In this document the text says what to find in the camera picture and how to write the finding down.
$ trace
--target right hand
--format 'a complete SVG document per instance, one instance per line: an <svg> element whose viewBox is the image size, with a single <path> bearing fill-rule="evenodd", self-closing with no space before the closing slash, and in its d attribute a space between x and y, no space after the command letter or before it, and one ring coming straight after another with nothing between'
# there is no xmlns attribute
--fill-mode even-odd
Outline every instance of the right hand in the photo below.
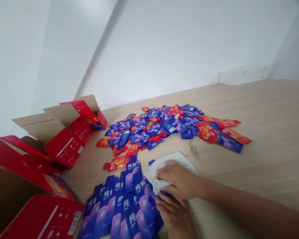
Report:
<svg viewBox="0 0 299 239"><path fill-rule="evenodd" d="M163 187L161 190L183 200L198 197L197 190L199 190L199 177L174 161L167 160L165 163L170 164L170 166L158 169L156 178L158 180L167 180L171 182L172 185Z"/></svg>

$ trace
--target white tissue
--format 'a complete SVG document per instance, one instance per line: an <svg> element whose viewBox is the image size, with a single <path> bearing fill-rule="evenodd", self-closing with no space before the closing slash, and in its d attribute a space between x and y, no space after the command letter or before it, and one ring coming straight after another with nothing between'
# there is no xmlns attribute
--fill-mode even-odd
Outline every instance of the white tissue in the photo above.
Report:
<svg viewBox="0 0 299 239"><path fill-rule="evenodd" d="M155 162L148 168L148 170L146 172L144 172L144 176L153 185L153 190L156 195L160 192L160 189L162 187L171 185L171 183L169 181L156 179L157 170L167 166L168 164L165 163L165 161L167 161L167 160L172 160L172 161L178 163L179 165L184 166L185 168L187 168L189 171L191 171L195 175L198 175L198 171L195 168L195 166L191 162L189 162L187 160L187 158L184 155L182 155L181 152L177 151L177 152L168 154L164 157L161 157L161 158L155 160Z"/></svg>

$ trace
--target wooden table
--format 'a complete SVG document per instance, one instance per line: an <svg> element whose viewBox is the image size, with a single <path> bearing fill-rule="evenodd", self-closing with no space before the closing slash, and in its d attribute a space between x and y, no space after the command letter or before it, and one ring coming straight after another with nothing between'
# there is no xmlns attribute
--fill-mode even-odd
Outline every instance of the wooden table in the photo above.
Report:
<svg viewBox="0 0 299 239"><path fill-rule="evenodd" d="M108 125L130 113L144 113L142 107L191 104L206 115L220 119L240 120L237 132L253 142L241 154L218 144L195 137L183 140L173 134L157 147L138 152L143 172L148 162L175 151L183 153L201 176L219 183L257 194L299 210L299 81L265 79L238 86L216 84L193 90L155 97L102 111ZM105 183L107 176L121 170L102 170L110 162L110 148L96 147L105 131L94 132L72 170L63 178L86 202L94 187ZM200 200L189 201L202 238L254 238L234 219L213 205ZM168 238L166 229L161 238Z"/></svg>

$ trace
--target pile of packets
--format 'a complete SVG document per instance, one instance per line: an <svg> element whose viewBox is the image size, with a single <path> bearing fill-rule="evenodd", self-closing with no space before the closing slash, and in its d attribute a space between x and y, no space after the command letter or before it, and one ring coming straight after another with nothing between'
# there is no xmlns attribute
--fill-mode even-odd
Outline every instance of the pile of packets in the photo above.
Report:
<svg viewBox="0 0 299 239"><path fill-rule="evenodd" d="M130 114L126 119L110 125L105 136L96 146L111 147L114 158L103 169L108 171L124 168L130 155L137 151L151 150L173 133L180 133L182 139L198 136L209 143L218 143L236 153L241 153L243 145L252 140L229 129L241 124L238 120L217 119L206 116L192 105L162 108L142 108L145 113L136 117ZM125 156L117 157L126 151Z"/></svg>
<svg viewBox="0 0 299 239"><path fill-rule="evenodd" d="M105 185L94 188L86 202L79 239L109 234L110 239L159 238L164 222L156 209L153 187L142 176L136 155L130 158L119 179L108 176Z"/></svg>

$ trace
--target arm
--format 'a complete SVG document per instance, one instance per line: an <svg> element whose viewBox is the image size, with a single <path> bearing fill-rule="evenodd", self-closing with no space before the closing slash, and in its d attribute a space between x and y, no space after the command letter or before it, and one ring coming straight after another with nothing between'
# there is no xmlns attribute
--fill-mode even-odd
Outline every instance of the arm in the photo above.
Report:
<svg viewBox="0 0 299 239"><path fill-rule="evenodd" d="M299 238L299 211L204 177L195 176L173 161L157 171L158 179L173 185L162 188L180 199L201 198L236 218L264 238Z"/></svg>

